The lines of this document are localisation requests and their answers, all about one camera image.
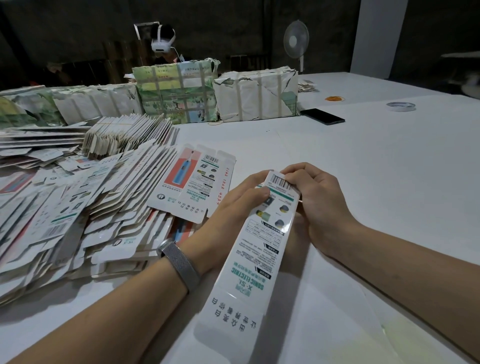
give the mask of right hand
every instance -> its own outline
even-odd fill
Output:
[[[297,163],[281,173],[297,186],[313,245],[329,256],[335,256],[338,240],[349,229],[360,225],[347,207],[338,180],[310,163]]]

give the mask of white standing fan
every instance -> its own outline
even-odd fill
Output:
[[[300,73],[303,73],[303,55],[308,47],[307,26],[300,20],[292,22],[283,35],[283,47],[289,57],[300,59]]]

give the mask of white tape roll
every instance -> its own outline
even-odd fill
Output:
[[[411,102],[389,102],[387,108],[390,111],[405,112],[415,110],[415,104]]]

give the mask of blue electric toothbrush image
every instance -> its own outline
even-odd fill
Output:
[[[192,154],[190,154],[190,156],[188,157],[188,159],[182,163],[179,171],[177,172],[175,178],[173,179],[173,183],[175,183],[175,184],[182,184],[183,179],[185,178],[185,174],[187,173],[188,168],[189,168],[190,165],[192,164],[192,155],[194,154],[194,152],[195,152],[195,151],[193,150],[193,151],[192,151]]]

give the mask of forearm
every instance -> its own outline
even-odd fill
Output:
[[[182,250],[204,273],[206,254],[192,238]],[[11,364],[135,363],[186,293],[176,270],[162,258],[12,359]]]
[[[334,258],[480,359],[480,266],[364,226]]]

